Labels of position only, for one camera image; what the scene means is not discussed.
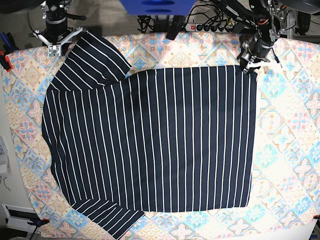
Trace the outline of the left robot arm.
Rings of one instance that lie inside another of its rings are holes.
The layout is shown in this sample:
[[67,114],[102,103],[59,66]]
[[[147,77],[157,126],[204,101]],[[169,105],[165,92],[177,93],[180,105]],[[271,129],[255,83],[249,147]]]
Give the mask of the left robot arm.
[[233,33],[253,35],[251,39],[241,40],[237,59],[242,72],[250,74],[263,63],[269,63],[267,55],[285,32],[282,21],[287,6],[277,0],[250,0],[250,9],[237,0],[218,0],[216,5],[235,21]]

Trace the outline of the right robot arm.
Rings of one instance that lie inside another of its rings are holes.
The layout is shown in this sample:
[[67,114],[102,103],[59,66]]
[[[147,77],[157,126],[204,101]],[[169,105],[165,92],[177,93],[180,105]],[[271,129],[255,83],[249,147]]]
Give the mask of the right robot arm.
[[86,32],[81,26],[68,26],[69,19],[80,21],[87,19],[84,15],[69,14],[70,4],[70,0],[45,0],[40,5],[46,28],[42,31],[33,30],[32,36],[42,41],[50,57],[64,56],[73,38]]

